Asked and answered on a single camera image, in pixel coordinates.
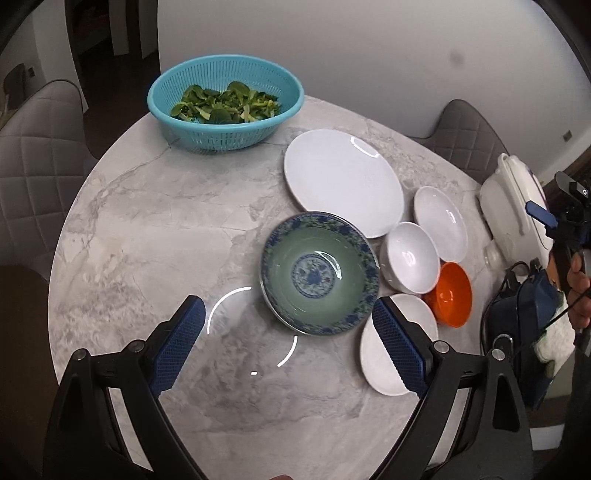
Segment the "quilted chair back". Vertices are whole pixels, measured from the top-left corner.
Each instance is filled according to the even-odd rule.
[[[482,184],[497,167],[497,159],[508,153],[486,119],[464,100],[453,100],[441,113],[433,134],[413,138]]]
[[[0,265],[49,279],[61,227],[95,164],[74,84],[50,82],[14,113],[0,129]]]

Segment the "plate rim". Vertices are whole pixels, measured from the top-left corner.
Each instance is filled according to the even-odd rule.
[[[394,179],[396,181],[396,184],[398,185],[398,187],[396,188],[396,191],[397,191],[396,192],[396,195],[400,197],[400,204],[401,204],[400,214],[396,216],[397,219],[392,223],[392,225],[389,226],[388,229],[385,230],[385,231],[383,231],[383,232],[382,232],[382,230],[384,230],[386,227],[384,227],[384,229],[379,229],[379,230],[376,229],[377,232],[376,231],[372,231],[372,232],[368,232],[367,234],[361,232],[361,229],[357,228],[365,238],[380,238],[380,237],[386,235],[393,227],[395,227],[397,224],[400,223],[400,221],[402,220],[402,217],[404,216],[404,190],[402,189],[402,183],[400,182],[400,179],[398,178],[398,175],[396,174],[396,172],[394,171],[394,169],[392,168],[392,165],[390,165],[390,163],[388,162],[388,160],[386,160],[386,158],[378,151],[377,148],[375,148],[373,145],[371,145],[370,143],[368,143],[366,140],[364,140],[361,137],[357,137],[356,135],[350,134],[348,132],[344,132],[342,130],[338,130],[336,128],[313,128],[311,130],[307,130],[305,132],[302,132],[297,137],[295,137],[290,142],[290,144],[288,145],[287,149],[285,150],[285,154],[283,155],[283,176],[285,178],[285,182],[287,183],[287,187],[289,188],[291,194],[293,195],[293,197],[295,198],[295,200],[297,201],[297,203],[299,205],[301,205],[304,208],[304,210],[306,210],[307,212],[318,212],[318,211],[322,211],[322,210],[318,210],[318,208],[310,208],[309,206],[306,206],[304,204],[304,202],[301,201],[301,199],[294,192],[294,189],[293,189],[293,187],[292,187],[292,185],[291,185],[291,183],[289,181],[289,176],[288,176],[288,173],[287,173],[288,168],[286,168],[286,165],[288,163],[287,153],[289,152],[289,149],[290,149],[291,145],[293,144],[293,142],[295,142],[298,138],[305,136],[306,134],[309,134],[309,133],[312,133],[312,132],[317,132],[317,131],[338,132],[338,133],[341,133],[341,134],[350,135],[351,137],[358,138],[359,140],[367,143],[370,147],[372,147],[378,153],[378,156],[376,158],[381,158],[381,160],[383,162],[385,162],[386,165],[388,165],[390,171],[392,172],[392,175],[394,176]],[[327,213],[331,213],[331,215],[335,215],[335,216],[338,216],[340,218],[344,218],[342,216],[342,214],[332,213],[332,212],[327,212]],[[352,225],[355,225],[351,220],[346,220],[346,221],[348,223],[352,224]]]
[[[419,195],[420,191],[426,191],[426,190],[435,190],[438,193],[440,193],[441,195],[443,195],[449,201],[449,203],[456,209],[456,213],[457,213],[458,217],[460,218],[460,220],[462,221],[462,227],[463,227],[462,228],[462,231],[463,231],[462,237],[465,240],[465,247],[463,249],[462,255],[458,256],[458,258],[452,258],[452,257],[443,258],[441,256],[441,253],[439,252],[439,248],[437,247],[437,243],[435,242],[435,240],[433,239],[431,234],[429,232],[427,232],[426,228],[423,225],[421,225],[421,220],[419,219],[419,215],[417,213],[417,196]],[[416,193],[414,194],[413,213],[414,213],[415,220],[417,221],[417,225],[420,226],[423,230],[425,230],[427,235],[429,235],[431,237],[431,240],[433,241],[433,245],[435,245],[435,250],[437,251],[437,255],[439,255],[439,258],[441,258],[444,262],[455,262],[455,263],[460,263],[461,261],[463,261],[466,258],[466,255],[468,253],[468,243],[470,241],[470,239],[468,237],[468,228],[466,226],[466,221],[464,220],[464,217],[463,217],[462,213],[460,212],[460,209],[456,206],[455,203],[453,203],[452,199],[449,198],[449,196],[444,191],[438,189],[437,187],[433,187],[431,185],[423,185],[422,187],[420,187],[416,191]]]
[[[429,305],[427,305],[427,303],[421,298],[418,297],[416,295],[412,295],[410,293],[395,293],[393,295],[388,295],[388,297],[395,302],[395,298],[400,298],[400,297],[412,297],[415,298],[417,300],[419,300],[420,302],[422,302],[423,305],[426,306],[426,308],[431,312],[431,316],[433,318],[433,322],[435,324],[436,327],[436,332],[437,332],[437,338],[435,340],[431,340],[432,342],[439,340],[439,326],[437,324],[437,319],[435,318],[435,315],[433,314],[433,312],[431,311],[431,308],[429,308]],[[367,359],[364,360],[364,355],[363,355],[363,345],[364,345],[364,338],[366,338],[367,335],[369,335],[369,333],[366,333],[366,330],[369,329],[369,322],[373,323],[373,317],[372,315],[370,315],[367,319],[367,322],[365,323],[365,326],[363,327],[363,332],[361,334],[361,341],[359,342],[359,362],[361,363],[361,371],[363,372],[363,376],[365,377],[365,380],[367,381],[367,383],[369,384],[370,387],[372,387],[376,392],[385,395],[387,397],[401,397],[402,395],[406,395],[407,393],[412,393],[408,388],[406,388],[406,386],[404,386],[404,388],[406,388],[406,391],[401,392],[401,393],[386,393],[384,391],[384,389],[381,388],[376,388],[374,382],[370,381],[370,379],[368,378],[366,371],[371,370],[368,366],[367,366]]]

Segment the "towel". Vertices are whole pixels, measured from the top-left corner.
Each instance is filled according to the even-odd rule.
[[[559,291],[560,298],[554,316],[561,313],[568,305],[564,292]],[[569,316],[563,315],[546,330],[546,334],[536,342],[534,351],[540,362],[546,364],[545,375],[554,378],[558,370],[567,361],[574,350],[574,330],[570,326]]]

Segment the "blue gripper pad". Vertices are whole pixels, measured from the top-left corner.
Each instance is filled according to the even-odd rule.
[[[172,388],[205,324],[203,300],[196,296],[188,297],[169,320],[173,321],[176,321],[176,325],[154,357],[150,390],[156,397],[160,392]]]
[[[398,370],[404,386],[422,398],[428,388],[423,358],[382,300],[374,304],[372,316],[379,338]]]

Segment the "blue and white porcelain bowl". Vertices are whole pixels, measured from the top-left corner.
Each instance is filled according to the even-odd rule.
[[[366,319],[378,296],[379,267],[367,239],[336,215],[306,212],[279,224],[262,254],[267,304],[300,333],[332,335]]]

